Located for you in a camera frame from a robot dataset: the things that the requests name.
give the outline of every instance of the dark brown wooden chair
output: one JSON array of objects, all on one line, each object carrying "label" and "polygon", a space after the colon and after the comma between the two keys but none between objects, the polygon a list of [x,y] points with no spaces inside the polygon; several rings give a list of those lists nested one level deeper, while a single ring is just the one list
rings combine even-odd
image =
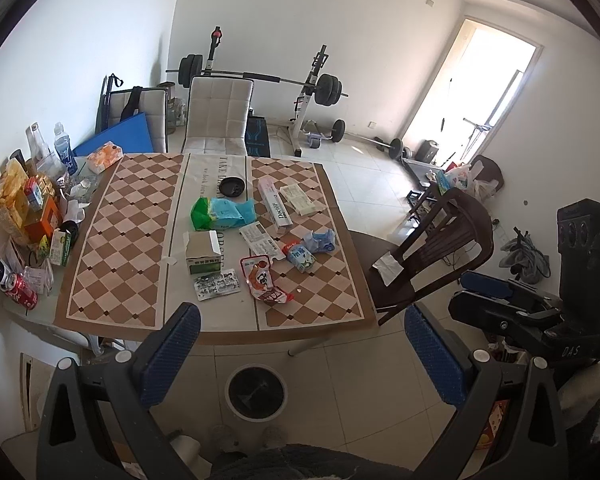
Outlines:
[{"label": "dark brown wooden chair", "polygon": [[471,161],[471,165],[474,165],[478,161],[482,163],[483,169],[480,173],[478,173],[476,178],[485,182],[491,182],[492,180],[496,180],[498,182],[498,185],[496,186],[496,191],[499,191],[502,188],[502,186],[504,186],[504,177],[502,176],[502,171],[500,170],[500,167],[488,156],[484,155],[474,156],[474,159]]},{"label": "dark brown wooden chair", "polygon": [[[440,224],[427,234],[422,247],[405,258],[404,253],[425,232],[426,227],[432,224],[445,205],[453,206],[448,208],[452,213],[448,213]],[[458,279],[466,270],[477,269],[493,254],[493,231],[489,213],[475,198],[457,188],[449,189],[437,200],[420,225],[400,246],[355,231],[351,232],[351,238],[358,253],[358,259],[376,311],[387,313],[382,316],[378,325],[386,323],[414,301],[418,301],[447,283]],[[472,240],[480,245],[480,253],[473,260],[436,279],[429,285],[414,290],[411,279],[416,274],[461,249]],[[385,286],[380,273],[372,266],[389,251],[404,270],[389,286]]]}]

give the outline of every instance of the green package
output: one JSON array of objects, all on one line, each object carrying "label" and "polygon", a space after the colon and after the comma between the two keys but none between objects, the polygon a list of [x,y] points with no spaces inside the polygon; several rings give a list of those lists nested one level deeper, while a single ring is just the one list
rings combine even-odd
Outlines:
[{"label": "green package", "polygon": [[196,231],[221,231],[255,221],[253,200],[238,203],[225,198],[200,197],[191,209],[191,222]]}]

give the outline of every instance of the barbell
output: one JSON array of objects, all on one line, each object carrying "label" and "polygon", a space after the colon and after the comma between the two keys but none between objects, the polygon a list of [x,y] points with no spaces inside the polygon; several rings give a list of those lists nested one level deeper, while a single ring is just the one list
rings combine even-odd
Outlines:
[{"label": "barbell", "polygon": [[303,83],[301,81],[294,81],[293,79],[284,79],[273,75],[258,74],[254,72],[231,72],[229,70],[203,70],[203,56],[202,54],[189,54],[187,57],[183,57],[180,60],[180,67],[177,70],[165,70],[168,73],[178,73],[178,83],[184,86],[184,88],[190,88],[191,80],[208,73],[223,74],[223,75],[238,75],[243,79],[255,79],[259,81],[269,81],[271,83],[291,83],[293,85],[299,85],[309,89],[314,94],[314,100],[317,104],[322,106],[331,106],[336,104],[341,96],[349,97],[347,94],[342,93],[342,83],[334,75],[322,74],[315,84]]},{"label": "barbell", "polygon": [[[340,142],[342,140],[342,137],[345,134],[345,127],[345,122],[342,119],[338,119],[333,123],[333,126],[331,127],[331,142]],[[385,142],[376,140],[377,137],[376,139],[368,139],[367,137],[363,137],[358,134],[352,134],[350,132],[346,132],[346,134],[351,137],[357,137],[359,139],[366,140],[366,142],[372,142],[376,145],[376,147],[378,147],[378,149],[382,148],[383,151],[384,148],[388,148],[389,158],[392,160],[400,160],[402,156],[404,143],[400,139],[394,139],[390,144],[386,144]]]}]

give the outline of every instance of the checkered tablecloth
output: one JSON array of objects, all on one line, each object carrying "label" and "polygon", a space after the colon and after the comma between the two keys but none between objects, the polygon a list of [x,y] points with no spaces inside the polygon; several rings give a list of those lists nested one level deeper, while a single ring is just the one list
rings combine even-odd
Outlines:
[{"label": "checkered tablecloth", "polygon": [[[291,204],[283,199],[294,225],[286,234],[279,234],[258,191],[258,179],[265,175],[275,180],[278,189],[298,184],[323,211],[311,216],[300,216],[294,212]],[[258,220],[281,248],[285,244],[301,240],[307,232],[323,232],[327,228],[336,230],[338,238],[338,231],[326,206],[324,190],[312,163],[254,158],[251,161],[251,180]],[[363,317],[351,281],[349,265],[340,243],[335,251],[317,253],[315,257],[316,262],[310,272],[300,272],[286,260],[273,263],[274,283],[283,290],[292,292],[295,298],[291,302],[275,306],[259,302],[258,309],[264,312],[267,327],[329,324]]]},{"label": "checkered tablecloth", "polygon": [[160,328],[160,260],[184,155],[125,155],[89,227],[66,316]]}]

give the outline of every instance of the weight plate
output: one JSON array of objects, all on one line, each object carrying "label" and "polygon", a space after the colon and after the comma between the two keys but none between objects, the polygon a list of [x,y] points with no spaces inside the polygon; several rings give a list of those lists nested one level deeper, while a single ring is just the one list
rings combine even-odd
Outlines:
[{"label": "weight plate", "polygon": [[193,54],[189,54],[187,57],[183,57],[180,60],[180,67],[178,69],[178,83],[184,86],[184,88],[189,88],[189,73],[191,72],[193,58]]},{"label": "weight plate", "polygon": [[315,86],[314,100],[316,104],[322,106],[328,106],[327,102],[331,96],[331,89],[333,88],[333,76],[329,74],[322,74],[318,78],[318,83]]},{"label": "weight plate", "polygon": [[398,160],[402,156],[402,150],[404,149],[404,144],[400,139],[394,139],[389,144],[389,158],[391,160]]},{"label": "weight plate", "polygon": [[[382,144],[385,144],[384,139],[381,139],[380,137],[374,137],[374,141],[382,142]],[[376,150],[384,153],[384,146],[380,146],[380,144],[376,144]]]},{"label": "weight plate", "polygon": [[336,94],[336,99],[333,104],[336,104],[340,100],[340,96],[342,95],[342,81],[338,81],[338,93]]},{"label": "weight plate", "polygon": [[193,57],[193,63],[191,64],[191,72],[190,72],[189,81],[191,81],[196,76],[199,76],[200,74],[202,74],[202,63],[203,62],[204,62],[204,59],[202,57],[202,54],[196,54]]},{"label": "weight plate", "polygon": [[331,140],[333,142],[340,142],[342,140],[342,136],[344,135],[344,127],[345,123],[342,119],[338,119],[333,123],[333,128],[331,129]]},{"label": "weight plate", "polygon": [[338,78],[334,75],[331,76],[333,78],[333,86],[331,87],[331,93],[329,94],[329,100],[327,101],[326,106],[331,106],[335,104],[336,99],[338,97],[338,85],[340,85],[340,91],[342,91],[342,85],[338,81]]}]

